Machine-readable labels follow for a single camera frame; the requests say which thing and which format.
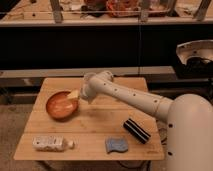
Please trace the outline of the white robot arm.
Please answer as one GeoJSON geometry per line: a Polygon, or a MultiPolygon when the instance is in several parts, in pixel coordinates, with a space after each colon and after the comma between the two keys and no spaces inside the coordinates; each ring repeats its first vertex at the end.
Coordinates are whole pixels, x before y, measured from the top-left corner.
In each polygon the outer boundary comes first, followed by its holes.
{"type": "Polygon", "coordinates": [[[113,82],[110,71],[86,73],[79,96],[116,98],[167,124],[167,171],[213,171],[213,105],[196,94],[174,100],[113,82]]]}

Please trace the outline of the white robot base shell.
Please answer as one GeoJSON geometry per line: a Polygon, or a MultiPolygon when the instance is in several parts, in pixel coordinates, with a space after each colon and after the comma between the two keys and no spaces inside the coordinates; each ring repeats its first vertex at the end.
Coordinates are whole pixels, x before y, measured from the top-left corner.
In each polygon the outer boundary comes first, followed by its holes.
{"type": "Polygon", "coordinates": [[[184,65],[194,57],[201,58],[207,63],[213,62],[213,40],[195,40],[179,44],[176,47],[176,54],[184,65]]]}

